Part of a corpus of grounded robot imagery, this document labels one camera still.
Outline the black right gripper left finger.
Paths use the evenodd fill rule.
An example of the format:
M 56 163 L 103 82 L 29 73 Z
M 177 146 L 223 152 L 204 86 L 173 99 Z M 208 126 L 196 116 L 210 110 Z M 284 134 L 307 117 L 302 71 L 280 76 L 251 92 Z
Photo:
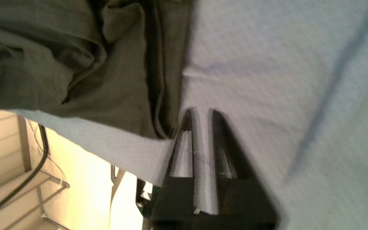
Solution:
M 182 117 L 180 129 L 175 138 L 162 187 L 152 211 L 153 229 L 196 229 L 196 207 L 194 206 L 195 169 L 191 177 L 171 176 L 176 150 L 185 132 L 194 130 L 194 109 L 187 109 Z

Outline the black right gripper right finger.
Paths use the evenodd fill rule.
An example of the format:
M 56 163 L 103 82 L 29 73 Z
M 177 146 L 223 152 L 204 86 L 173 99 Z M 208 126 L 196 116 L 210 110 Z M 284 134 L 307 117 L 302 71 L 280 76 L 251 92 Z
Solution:
M 226 115 L 211 110 L 218 215 L 209 229 L 275 229 L 278 212 Z

